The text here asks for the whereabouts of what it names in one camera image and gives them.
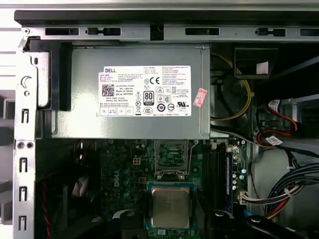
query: yellow cable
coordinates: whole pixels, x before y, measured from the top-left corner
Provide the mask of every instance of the yellow cable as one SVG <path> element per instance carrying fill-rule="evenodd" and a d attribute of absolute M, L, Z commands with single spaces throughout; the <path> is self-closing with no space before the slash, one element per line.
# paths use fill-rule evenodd
<path fill-rule="evenodd" d="M 233 63 L 230 60 L 228 60 L 227 58 L 225 58 L 224 56 L 221 56 L 217 53 L 211 53 L 211 55 L 219 57 L 224 62 L 226 62 L 231 68 L 233 68 Z M 238 68 L 236 68 L 236 72 L 237 72 L 237 74 L 241 74 L 241 72 Z M 234 114 L 233 116 L 225 117 L 222 119 L 211 118 L 211 120 L 213 120 L 213 121 L 225 121 L 225 120 L 230 120 L 230 119 L 232 120 L 232 119 L 235 119 L 235 118 L 242 116 L 248 110 L 248 108 L 251 104 L 251 101 L 252 101 L 252 93 L 251 93 L 251 90 L 250 90 L 250 87 L 249 87 L 247 80 L 242 80 L 242 81 L 243 81 L 245 89 L 247 91 L 247 101 L 246 101 L 246 104 L 244 105 L 244 107 L 238 113 Z"/>

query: red sticker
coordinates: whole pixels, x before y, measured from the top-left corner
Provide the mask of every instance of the red sticker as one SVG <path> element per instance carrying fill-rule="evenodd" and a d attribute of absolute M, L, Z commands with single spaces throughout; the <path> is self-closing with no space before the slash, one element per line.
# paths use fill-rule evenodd
<path fill-rule="evenodd" d="M 203 102 L 204 102 L 206 94 L 207 94 L 207 90 L 199 88 L 197 96 L 196 96 L 193 104 L 195 106 L 201 107 Z"/>

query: cable tie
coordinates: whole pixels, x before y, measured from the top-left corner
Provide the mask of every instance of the cable tie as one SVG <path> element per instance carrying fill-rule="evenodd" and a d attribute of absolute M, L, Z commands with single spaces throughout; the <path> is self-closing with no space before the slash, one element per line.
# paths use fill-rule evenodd
<path fill-rule="evenodd" d="M 290 197 L 290 198 L 292 197 L 288 188 L 285 188 L 284 192 L 288 195 L 288 197 Z"/>

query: white label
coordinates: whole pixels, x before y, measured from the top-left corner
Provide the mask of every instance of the white label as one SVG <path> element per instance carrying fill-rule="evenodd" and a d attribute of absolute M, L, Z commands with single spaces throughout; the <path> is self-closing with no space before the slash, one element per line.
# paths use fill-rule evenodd
<path fill-rule="evenodd" d="M 191 116 L 190 66 L 109 66 L 99 73 L 99 116 Z"/>
<path fill-rule="evenodd" d="M 266 141 L 272 146 L 282 144 L 283 142 L 275 136 L 270 136 L 266 138 Z"/>
<path fill-rule="evenodd" d="M 256 74 L 257 75 L 268 75 L 268 61 L 258 63 L 256 67 Z"/>
<path fill-rule="evenodd" d="M 165 235 L 166 235 L 166 230 L 164 230 L 164 229 L 159 229 L 159 230 L 158 230 L 158 235 L 165 236 Z"/>
<path fill-rule="evenodd" d="M 273 111 L 279 113 L 279 111 L 278 111 L 279 103 L 280 103 L 280 100 L 270 101 L 270 102 L 268 103 L 268 107 L 271 108 Z"/>

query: ce mark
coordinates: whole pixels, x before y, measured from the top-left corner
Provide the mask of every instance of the ce mark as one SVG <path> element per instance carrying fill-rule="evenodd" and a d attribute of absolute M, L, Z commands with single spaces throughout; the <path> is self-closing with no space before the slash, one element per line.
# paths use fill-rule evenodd
<path fill-rule="evenodd" d="M 151 83 L 152 85 L 154 85 L 154 82 L 152 82 L 152 80 L 154 80 L 154 79 L 155 79 L 154 77 L 151 77 L 151 78 L 150 78 L 150 83 Z M 155 79 L 155 82 L 156 82 L 156 84 L 160 84 L 160 78 L 157 77 L 157 78 Z"/>

